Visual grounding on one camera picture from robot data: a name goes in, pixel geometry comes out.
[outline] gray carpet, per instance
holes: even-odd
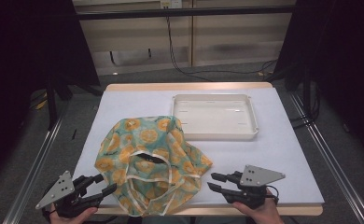
[[[260,70],[262,63],[231,64],[220,66],[208,66],[196,70],[214,69],[218,71],[255,71]],[[262,81],[257,74],[231,74],[200,73],[194,76],[204,77],[211,81]],[[188,77],[176,70],[161,70],[145,73],[123,74],[117,76],[101,76],[104,89],[110,83],[149,83],[149,82],[192,82],[205,81],[196,77]],[[296,118],[297,113],[288,92],[284,88],[284,80],[275,81],[281,101],[290,118]],[[101,97],[96,97],[71,87],[74,92],[73,99],[69,102],[61,129],[52,145],[51,152],[45,161],[41,176],[35,183],[34,190],[25,206],[20,223],[45,223],[40,212],[35,210],[35,205],[40,200],[47,185],[64,170],[73,171],[84,146],[91,124],[95,118],[97,106]],[[49,124],[48,111],[31,110],[21,128],[20,141],[16,144],[5,160],[7,166],[0,170],[0,223],[4,220],[7,211],[19,192],[21,185],[27,176],[35,159],[37,151],[47,134]],[[345,174],[364,200],[364,149],[359,140],[352,133],[347,133],[343,128],[343,121],[332,110],[325,100],[322,100],[320,114],[315,124],[334,156],[342,166]],[[315,142],[306,128],[296,130],[296,135],[301,143],[302,150],[313,171],[315,180],[324,196],[324,213],[318,217],[295,217],[302,223],[358,223],[348,201],[343,196],[335,178],[318,151]],[[294,223],[289,217],[283,217],[286,223]]]

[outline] orange flower print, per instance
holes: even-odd
[[[170,131],[170,133],[178,144],[181,144],[183,142],[182,133],[178,129],[173,129],[172,131]]]
[[[158,138],[157,132],[152,129],[143,130],[139,136],[146,143],[154,143]]]
[[[167,131],[168,124],[170,123],[169,119],[161,119],[158,121],[158,129],[165,132]]]
[[[116,170],[112,174],[112,180],[118,186],[122,185],[126,181],[126,170]]]
[[[105,173],[112,170],[113,160],[107,157],[101,158],[95,162],[95,167],[101,172]]]
[[[129,211],[132,207],[132,203],[130,202],[130,200],[124,196],[119,197],[119,204]]]
[[[141,125],[141,121],[139,119],[126,119],[124,121],[124,129],[127,132],[130,132],[134,129],[139,128],[140,125]]]
[[[133,135],[132,134],[127,134],[126,136],[124,136],[124,139],[128,142],[131,143],[133,140]]]
[[[130,155],[133,154],[134,152],[134,148],[132,145],[128,145],[126,147],[124,147],[119,155],[119,160],[122,163],[129,163],[130,160]]]
[[[113,152],[120,146],[120,137],[117,133],[112,135],[112,139],[110,140],[109,146],[106,149],[106,152]]]
[[[153,154],[163,156],[166,160],[169,160],[170,158],[170,153],[168,150],[162,147],[154,149]]]
[[[136,149],[137,149],[138,151],[147,151],[147,148],[146,148],[146,147],[144,147],[144,146],[142,146],[142,145],[137,145],[137,146],[136,146]]]
[[[198,182],[196,182],[196,179],[195,178],[192,178],[192,177],[186,177],[185,178],[185,183],[183,183],[181,185],[181,188],[184,191],[187,191],[187,192],[193,192],[194,190],[199,189],[198,188]]]
[[[178,155],[172,155],[171,156],[171,162],[173,164],[178,164],[181,161],[180,157]]]
[[[138,171],[150,174],[150,172],[152,172],[155,168],[155,163],[150,161],[137,161],[134,163],[134,166]]]
[[[203,174],[205,174],[205,172],[209,169],[208,166],[199,166],[199,167],[196,167],[196,171],[197,171],[197,174],[202,176]]]
[[[188,173],[188,174],[191,174],[191,175],[196,175],[196,171],[193,167],[193,165],[191,164],[190,161],[185,161],[183,163],[183,170]]]
[[[211,166],[212,162],[206,157],[204,154],[202,154],[202,164],[206,166]]]
[[[190,159],[194,162],[198,162],[199,153],[196,150],[190,151]]]
[[[177,156],[186,157],[186,152],[182,149],[182,147],[177,142],[173,143],[172,151],[173,151],[173,154],[175,154]]]
[[[181,174],[179,173],[178,169],[174,166],[171,168],[171,170],[172,170],[172,180],[171,181],[173,183],[176,183],[181,179]]]

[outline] white table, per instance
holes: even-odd
[[[95,159],[109,130],[121,119],[171,115],[176,94],[239,93],[251,97],[259,126],[258,135],[248,142],[189,141],[213,161],[213,167],[202,178],[202,189],[172,215],[183,216],[238,216],[241,215],[221,194],[210,190],[206,182],[237,189],[231,183],[211,178],[211,173],[232,174],[243,171],[246,164],[278,171],[287,175],[273,182],[280,192],[280,215],[318,216],[324,199],[301,151],[301,146],[290,125],[276,90],[269,83],[155,83],[113,84],[107,87],[91,131],[83,148],[74,178],[98,175]],[[88,195],[100,192],[105,183],[91,185]],[[113,196],[106,197],[100,214],[125,212]]]

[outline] human hand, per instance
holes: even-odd
[[[54,204],[51,205],[51,211],[54,211]],[[92,214],[96,213],[98,208],[91,207],[84,210],[79,216],[73,218],[59,217],[57,212],[50,214],[51,224],[81,224],[87,220]]]
[[[237,208],[241,213],[252,217],[257,224],[281,224],[284,221],[278,214],[274,199],[266,198],[264,204],[257,209],[251,209],[243,203],[233,203],[233,207]]]

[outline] metal rail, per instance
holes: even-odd
[[[292,93],[290,95],[293,104],[295,105],[296,109],[298,110],[301,116],[304,115],[304,109],[302,105],[301,98],[296,94]],[[318,147],[322,157],[324,158],[325,162],[328,165],[331,173],[333,174],[334,178],[336,179],[337,184],[339,185],[340,189],[342,190],[345,199],[350,204],[351,208],[353,209],[359,223],[364,224],[364,202],[348,180],[347,176],[345,175],[342,167],[337,162],[336,158],[334,157],[330,147],[328,146],[327,142],[325,141],[324,137],[322,136],[321,132],[317,129],[315,123],[309,122],[308,119],[304,120],[307,123],[307,129],[310,132],[311,136],[313,137],[316,146]]]
[[[45,163],[46,157],[48,156],[54,139],[56,138],[57,133],[60,130],[63,118],[66,114],[67,106],[68,102],[63,103],[63,105],[61,106],[60,116],[52,129],[48,131],[48,134],[46,135],[45,140],[35,158],[33,166],[31,167],[28,176],[25,178],[24,183],[22,184],[19,194],[17,195],[13,204],[10,206],[7,212],[7,216],[5,217],[3,222],[4,224],[19,223],[21,215],[34,189],[35,182],[40,174],[43,164]]]
[[[305,13],[320,9],[320,6],[267,6],[267,7],[196,7],[196,8],[167,8],[128,11],[93,11],[77,14],[32,15],[31,18],[52,20],[111,20],[156,17],[185,17],[185,16],[217,16],[243,14],[274,14],[274,13]]]

